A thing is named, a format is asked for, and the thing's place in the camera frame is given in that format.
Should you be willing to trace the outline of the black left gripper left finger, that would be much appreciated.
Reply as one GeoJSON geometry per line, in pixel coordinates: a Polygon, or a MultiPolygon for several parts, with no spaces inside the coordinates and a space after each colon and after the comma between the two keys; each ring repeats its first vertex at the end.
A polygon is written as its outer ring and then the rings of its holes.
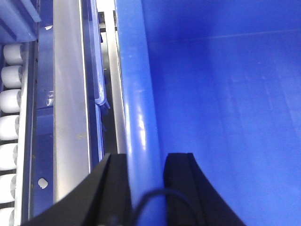
{"type": "Polygon", "coordinates": [[[127,226],[132,204],[125,154],[106,154],[66,197],[26,226],[127,226]]]}

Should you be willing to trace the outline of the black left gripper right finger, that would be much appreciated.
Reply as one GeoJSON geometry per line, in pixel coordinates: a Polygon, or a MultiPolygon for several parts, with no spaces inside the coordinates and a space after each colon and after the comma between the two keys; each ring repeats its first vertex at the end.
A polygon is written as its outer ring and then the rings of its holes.
{"type": "Polygon", "coordinates": [[[245,225],[211,185],[193,154],[168,154],[164,184],[165,188],[180,192],[189,201],[200,226],[245,225]]]}

